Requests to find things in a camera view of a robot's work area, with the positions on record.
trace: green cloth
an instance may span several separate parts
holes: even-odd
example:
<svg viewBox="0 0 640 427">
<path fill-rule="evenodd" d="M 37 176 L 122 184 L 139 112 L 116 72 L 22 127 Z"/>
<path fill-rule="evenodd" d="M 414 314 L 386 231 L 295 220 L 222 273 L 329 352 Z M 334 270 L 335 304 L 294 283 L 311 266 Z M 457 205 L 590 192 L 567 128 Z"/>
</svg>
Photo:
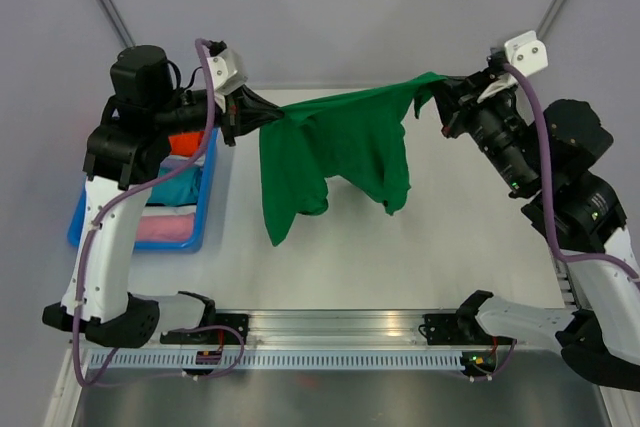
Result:
<svg viewBox="0 0 640 427">
<path fill-rule="evenodd" d="M 409 167 L 402 120 L 431 98 L 428 72 L 401 84 L 282 107 L 285 116 L 260 129 L 262 210 L 273 245 L 297 213 L 327 210 L 325 178 L 340 175 L 384 204 L 391 215 L 407 200 Z"/>
</svg>

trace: gray wall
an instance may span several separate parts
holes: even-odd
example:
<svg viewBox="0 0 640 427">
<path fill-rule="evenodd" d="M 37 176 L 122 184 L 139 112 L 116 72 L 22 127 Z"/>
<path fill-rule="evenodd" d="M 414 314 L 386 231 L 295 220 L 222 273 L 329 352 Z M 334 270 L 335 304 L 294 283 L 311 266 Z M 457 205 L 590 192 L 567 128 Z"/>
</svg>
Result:
<svg viewBox="0 0 640 427">
<path fill-rule="evenodd" d="M 640 249 L 640 0 L 570 0 L 547 47 L 549 68 L 533 80 L 546 104 L 586 100 L 614 138 L 594 171 L 610 182 Z"/>
<path fill-rule="evenodd" d="M 0 425 L 41 425 L 68 335 L 44 327 L 119 51 L 94 0 L 0 0 Z"/>
<path fill-rule="evenodd" d="M 488 47 L 535 28 L 551 0 L 114 0 L 138 43 L 195 67 L 192 39 L 227 40 L 252 85 L 336 86 L 483 67 Z"/>
</svg>

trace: table surface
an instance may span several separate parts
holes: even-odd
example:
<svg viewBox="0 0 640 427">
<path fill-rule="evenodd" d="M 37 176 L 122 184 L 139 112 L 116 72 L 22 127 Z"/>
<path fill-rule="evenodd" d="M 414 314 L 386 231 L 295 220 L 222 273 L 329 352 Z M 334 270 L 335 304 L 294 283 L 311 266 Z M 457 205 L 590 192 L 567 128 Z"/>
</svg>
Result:
<svg viewBox="0 0 640 427">
<path fill-rule="evenodd" d="M 340 92 L 259 93 L 286 105 Z M 130 290 L 198 292 L 222 309 L 456 308 L 477 289 L 562 307 L 544 239 L 471 138 L 445 139 L 433 102 L 404 124 L 412 188 L 402 210 L 389 216 L 332 178 L 329 210 L 297 216 L 278 247 L 262 217 L 258 133 L 234 148 L 219 139 L 201 251 L 136 253 Z"/>
</svg>

